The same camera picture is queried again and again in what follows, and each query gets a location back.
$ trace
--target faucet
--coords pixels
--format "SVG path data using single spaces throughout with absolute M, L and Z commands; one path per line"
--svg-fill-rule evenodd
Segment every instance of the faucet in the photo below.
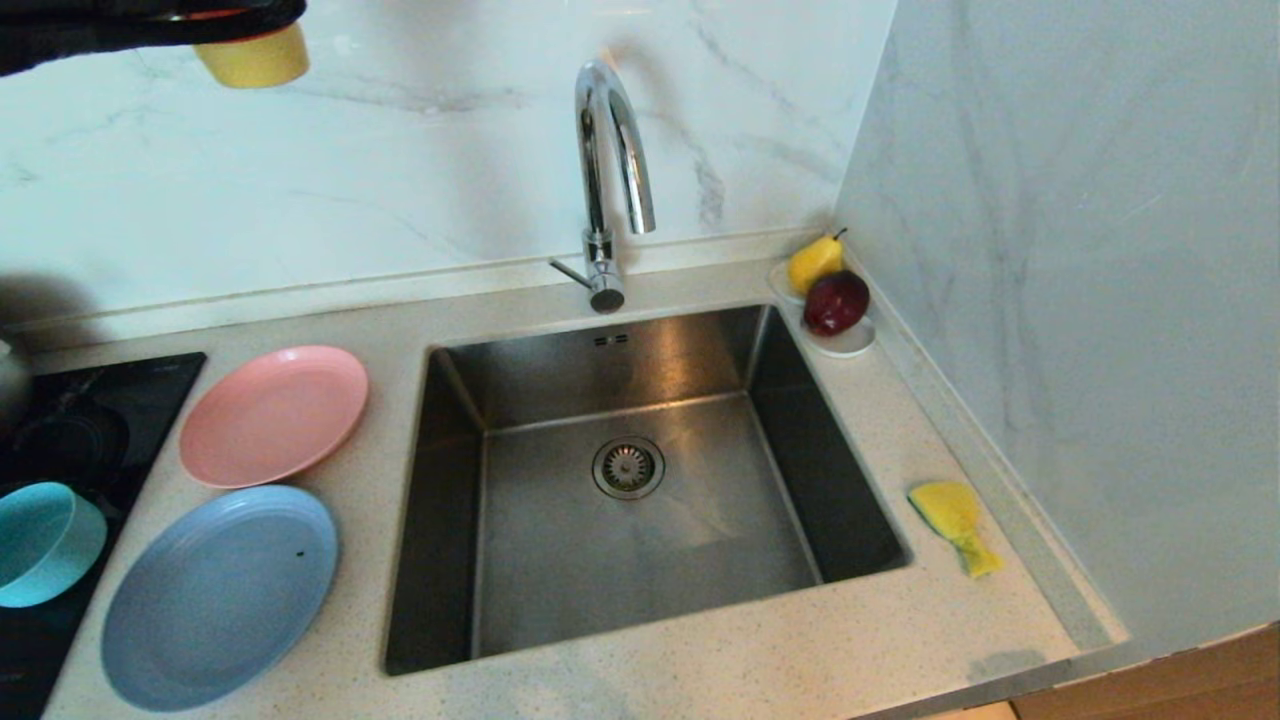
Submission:
M 627 210 L 631 214 L 631 232 L 653 231 L 653 199 L 649 195 L 649 170 L 645 168 L 644 147 L 635 111 L 627 99 L 622 81 L 608 64 L 590 60 L 577 73 L 575 92 L 575 122 L 577 124 L 577 150 L 582 160 L 582 187 L 586 193 L 586 229 L 582 231 L 582 255 L 586 277 L 557 260 L 550 264 L 557 270 L 586 286 L 591 293 L 591 309 L 613 313 L 622 307 L 622 275 L 613 258 L 613 231 L 604 219 L 604 197 L 600 187 L 599 147 L 596 122 L 605 118 L 616 137 L 618 169 L 627 187 Z

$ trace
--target yellow sponge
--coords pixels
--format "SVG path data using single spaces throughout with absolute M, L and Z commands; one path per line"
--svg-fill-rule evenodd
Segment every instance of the yellow sponge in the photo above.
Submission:
M 956 546 L 970 578 L 979 578 L 1005 565 L 978 537 L 982 507 L 969 486 L 956 482 L 925 483 L 906 497 L 940 536 Z
M 311 67 L 297 23 L 248 40 L 197 45 L 196 55 L 227 87 L 274 87 L 302 77 Z

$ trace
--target apple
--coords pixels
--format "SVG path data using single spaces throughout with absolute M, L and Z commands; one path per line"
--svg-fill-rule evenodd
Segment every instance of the apple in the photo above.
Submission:
M 818 279 L 804 302 L 804 324 L 809 332 L 831 337 L 854 327 L 867 314 L 872 291 L 851 270 L 840 270 Z

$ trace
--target marble wall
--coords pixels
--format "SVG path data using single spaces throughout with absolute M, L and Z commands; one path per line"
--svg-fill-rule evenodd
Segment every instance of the marble wall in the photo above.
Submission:
M 1280 616 L 1277 5 L 904 0 L 837 205 L 1134 632 Z
M 654 184 L 634 242 L 824 223 L 895 4 L 314 0 L 279 88 L 188 47 L 0 78 L 0 323 L 577 252 L 602 47 Z

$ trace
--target speckled countertop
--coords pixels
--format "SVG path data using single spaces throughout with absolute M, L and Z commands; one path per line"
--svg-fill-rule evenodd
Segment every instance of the speckled countertop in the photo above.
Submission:
M 771 263 L 639 275 L 626 322 L 771 302 Z M 367 366 L 371 396 L 337 455 L 289 480 L 333 511 L 342 560 L 301 642 L 269 673 L 180 717 L 851 717 L 1079 655 L 1018 552 L 979 580 L 919 519 L 906 488 L 965 479 L 883 347 L 847 360 L 806 352 L 913 557 L 900 570 L 398 678 L 381 671 L 401 509 L 433 345 L 602 324 L 573 284 L 370 307 L 142 338 L 37 357 L 40 372 L 205 351 L 191 400 L 102 575 L 47 717 L 154 717 L 119 700 L 99 660 L 124 573 L 170 523 L 219 495 L 191 480 L 178 428 L 239 364 L 329 343 Z

